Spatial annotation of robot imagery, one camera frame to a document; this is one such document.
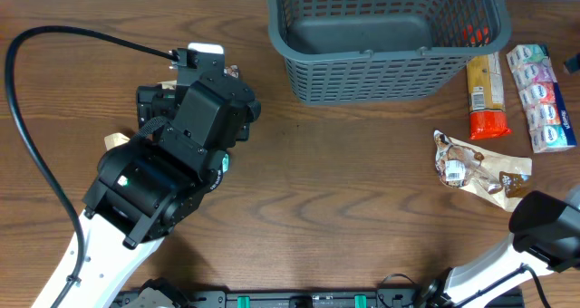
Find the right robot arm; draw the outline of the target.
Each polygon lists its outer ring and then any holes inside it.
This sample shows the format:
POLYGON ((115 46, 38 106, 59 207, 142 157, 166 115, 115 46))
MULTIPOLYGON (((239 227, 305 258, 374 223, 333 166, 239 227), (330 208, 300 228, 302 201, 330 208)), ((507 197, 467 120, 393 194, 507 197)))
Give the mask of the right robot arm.
POLYGON ((507 236, 486 253, 451 267, 414 298, 416 307, 484 307, 527 280, 579 266, 579 203, 523 186, 529 158, 500 155, 436 130, 441 182, 493 199, 511 214, 507 236))

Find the orange biscuit roll pack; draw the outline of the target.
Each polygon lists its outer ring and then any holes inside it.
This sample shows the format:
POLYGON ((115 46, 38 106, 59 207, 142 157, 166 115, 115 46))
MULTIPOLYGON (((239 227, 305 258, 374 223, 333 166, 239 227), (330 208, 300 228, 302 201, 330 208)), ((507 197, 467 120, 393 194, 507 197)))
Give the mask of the orange biscuit roll pack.
POLYGON ((498 52, 468 62, 467 85, 470 138, 483 140, 510 134, 498 52))

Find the dark grey plastic basket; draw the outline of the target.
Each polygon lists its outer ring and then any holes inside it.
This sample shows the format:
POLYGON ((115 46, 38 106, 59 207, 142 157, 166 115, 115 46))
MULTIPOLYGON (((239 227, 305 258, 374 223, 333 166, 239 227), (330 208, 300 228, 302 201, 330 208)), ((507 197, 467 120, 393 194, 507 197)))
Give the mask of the dark grey plastic basket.
POLYGON ((511 36, 505 0, 266 0, 272 45, 304 104, 436 93, 511 36))

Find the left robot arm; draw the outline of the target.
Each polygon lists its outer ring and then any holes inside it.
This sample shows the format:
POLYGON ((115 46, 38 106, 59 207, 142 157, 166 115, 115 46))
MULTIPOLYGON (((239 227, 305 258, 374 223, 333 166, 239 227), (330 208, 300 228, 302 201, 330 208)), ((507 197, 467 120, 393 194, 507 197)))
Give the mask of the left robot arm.
POLYGON ((139 129, 97 166, 79 215, 84 243, 71 240, 34 301, 49 307, 82 262, 62 307, 107 307, 175 226, 222 181, 228 149, 249 137, 261 107, 250 87, 227 74, 222 46, 178 51, 178 78, 136 91, 139 129))

